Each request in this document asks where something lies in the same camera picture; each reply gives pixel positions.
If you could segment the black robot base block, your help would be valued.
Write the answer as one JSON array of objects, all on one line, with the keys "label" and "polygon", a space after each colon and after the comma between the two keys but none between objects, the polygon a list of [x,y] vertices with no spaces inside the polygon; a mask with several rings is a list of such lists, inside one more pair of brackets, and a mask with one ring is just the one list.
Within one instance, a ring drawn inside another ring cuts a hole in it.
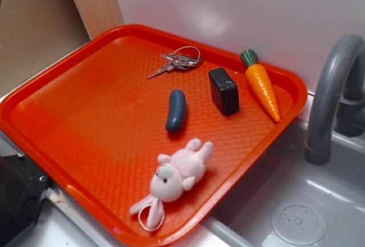
[{"label": "black robot base block", "polygon": [[1,157],[1,246],[36,227],[49,187],[49,176],[29,156]]}]

